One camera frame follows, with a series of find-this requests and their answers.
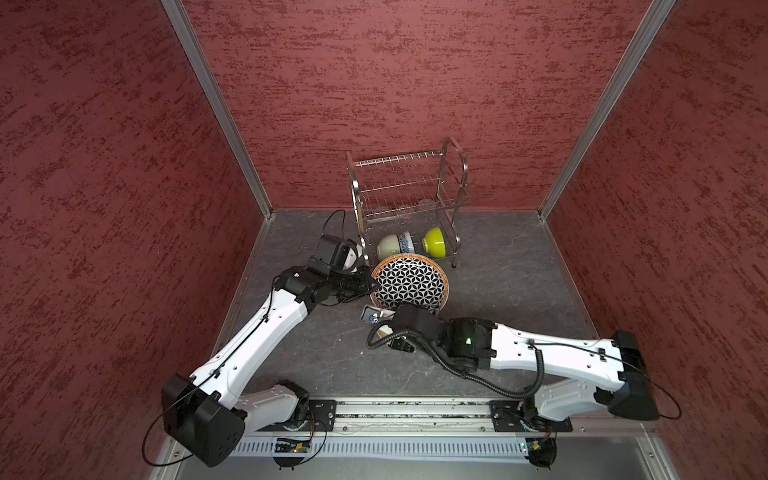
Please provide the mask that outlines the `white patterned deep plate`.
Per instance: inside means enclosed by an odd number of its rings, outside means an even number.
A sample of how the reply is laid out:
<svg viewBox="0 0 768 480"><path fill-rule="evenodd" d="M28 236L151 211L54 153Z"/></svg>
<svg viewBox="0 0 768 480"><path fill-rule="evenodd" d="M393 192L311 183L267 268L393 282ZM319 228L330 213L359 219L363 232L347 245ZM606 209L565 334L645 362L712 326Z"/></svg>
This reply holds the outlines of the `white patterned deep plate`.
<svg viewBox="0 0 768 480"><path fill-rule="evenodd" d="M381 261L372 278L379 285L370 297L378 308L396 310L410 303L438 313L447 303L450 284L444 270L419 254L397 254Z"/></svg>

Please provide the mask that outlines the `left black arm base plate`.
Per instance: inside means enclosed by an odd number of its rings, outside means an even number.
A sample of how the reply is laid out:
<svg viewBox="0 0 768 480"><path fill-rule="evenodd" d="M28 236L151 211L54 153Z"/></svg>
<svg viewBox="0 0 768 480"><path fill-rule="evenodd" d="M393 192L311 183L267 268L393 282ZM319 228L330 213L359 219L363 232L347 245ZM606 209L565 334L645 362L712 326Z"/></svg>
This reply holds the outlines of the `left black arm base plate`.
<svg viewBox="0 0 768 480"><path fill-rule="evenodd" d="M300 400L287 421L260 429L260 432L310 432L313 427L332 431L338 402L332 399Z"/></svg>

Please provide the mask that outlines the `pale green bowl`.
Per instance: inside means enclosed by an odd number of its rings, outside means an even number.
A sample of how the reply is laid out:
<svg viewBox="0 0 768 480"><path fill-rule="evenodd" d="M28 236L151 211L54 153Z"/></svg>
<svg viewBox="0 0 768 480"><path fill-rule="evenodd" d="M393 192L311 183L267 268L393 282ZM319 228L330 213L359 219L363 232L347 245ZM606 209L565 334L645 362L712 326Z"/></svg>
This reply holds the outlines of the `pale green bowl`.
<svg viewBox="0 0 768 480"><path fill-rule="evenodd" d="M380 261L401 253L399 237L396 234L386 235L377 245L377 257Z"/></svg>

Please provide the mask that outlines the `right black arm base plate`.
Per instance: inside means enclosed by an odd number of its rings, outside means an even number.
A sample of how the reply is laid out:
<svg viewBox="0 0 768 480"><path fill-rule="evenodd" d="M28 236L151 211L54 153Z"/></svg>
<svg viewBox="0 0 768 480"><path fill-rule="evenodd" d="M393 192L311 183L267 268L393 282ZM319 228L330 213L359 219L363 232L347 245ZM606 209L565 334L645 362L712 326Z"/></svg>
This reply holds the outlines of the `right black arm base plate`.
<svg viewBox="0 0 768 480"><path fill-rule="evenodd" d="M553 421L539 415L532 399L524 401L493 400L489 402L495 432L560 433L572 432L569 419Z"/></svg>

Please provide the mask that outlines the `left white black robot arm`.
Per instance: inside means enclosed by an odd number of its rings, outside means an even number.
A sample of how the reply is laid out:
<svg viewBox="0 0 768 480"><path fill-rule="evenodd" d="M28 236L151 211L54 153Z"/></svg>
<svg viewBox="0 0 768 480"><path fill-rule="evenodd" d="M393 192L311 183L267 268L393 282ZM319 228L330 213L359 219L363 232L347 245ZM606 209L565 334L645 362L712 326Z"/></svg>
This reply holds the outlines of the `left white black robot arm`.
<svg viewBox="0 0 768 480"><path fill-rule="evenodd" d="M375 288L361 245L321 236L308 263L278 274L264 304L224 347L190 376L167 381L158 417L164 431L215 467L247 433L273 425L311 429L309 393L302 387L282 381L255 394L245 389L281 340L325 300L356 300Z"/></svg>

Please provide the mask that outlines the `blue floral white bowl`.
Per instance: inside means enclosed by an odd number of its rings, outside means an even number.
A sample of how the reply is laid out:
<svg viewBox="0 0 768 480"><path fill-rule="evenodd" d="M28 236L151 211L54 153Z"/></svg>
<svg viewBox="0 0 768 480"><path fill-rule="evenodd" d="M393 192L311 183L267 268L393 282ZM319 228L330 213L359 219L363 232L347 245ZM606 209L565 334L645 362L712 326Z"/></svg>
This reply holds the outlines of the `blue floral white bowl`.
<svg viewBox="0 0 768 480"><path fill-rule="evenodd" d="M415 252L413 238L409 231L405 231L398 236L398 243L401 253L413 254Z"/></svg>

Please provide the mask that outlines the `lime green bowl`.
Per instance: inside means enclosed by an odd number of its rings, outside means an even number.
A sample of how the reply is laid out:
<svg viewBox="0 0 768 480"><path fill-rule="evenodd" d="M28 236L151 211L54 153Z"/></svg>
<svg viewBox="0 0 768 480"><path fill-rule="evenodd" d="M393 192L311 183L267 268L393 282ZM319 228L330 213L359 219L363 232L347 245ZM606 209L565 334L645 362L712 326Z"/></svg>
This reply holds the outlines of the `lime green bowl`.
<svg viewBox="0 0 768 480"><path fill-rule="evenodd" d="M425 234L422 246L426 254L432 258L442 259L447 256L446 240L440 227L434 227Z"/></svg>

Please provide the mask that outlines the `steel two-tier dish rack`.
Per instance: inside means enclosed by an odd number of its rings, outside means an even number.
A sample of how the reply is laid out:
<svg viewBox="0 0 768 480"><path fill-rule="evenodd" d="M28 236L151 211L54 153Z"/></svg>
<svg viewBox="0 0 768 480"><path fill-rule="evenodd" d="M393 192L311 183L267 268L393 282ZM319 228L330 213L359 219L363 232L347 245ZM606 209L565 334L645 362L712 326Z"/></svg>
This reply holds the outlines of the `steel two-tier dish rack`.
<svg viewBox="0 0 768 480"><path fill-rule="evenodd" d="M461 237L456 221L469 203L469 165L455 138L446 138L435 150L379 158L355 158L347 151L345 166L357 236L368 265L380 262L377 245L387 234L408 230L415 251L425 255L423 239L438 228L445 239L444 259L458 266Z"/></svg>

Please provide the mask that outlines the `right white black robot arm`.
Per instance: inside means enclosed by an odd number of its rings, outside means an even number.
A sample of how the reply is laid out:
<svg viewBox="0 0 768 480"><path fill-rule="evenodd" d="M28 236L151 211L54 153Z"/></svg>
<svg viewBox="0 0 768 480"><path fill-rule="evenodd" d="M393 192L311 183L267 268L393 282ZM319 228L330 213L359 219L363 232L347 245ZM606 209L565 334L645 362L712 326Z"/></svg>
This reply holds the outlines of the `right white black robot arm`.
<svg viewBox="0 0 768 480"><path fill-rule="evenodd" d="M448 373L516 402L518 418L533 431L597 410L641 422L661 417L629 332L554 337L475 317L445 320L405 303L371 328L366 343L422 351Z"/></svg>

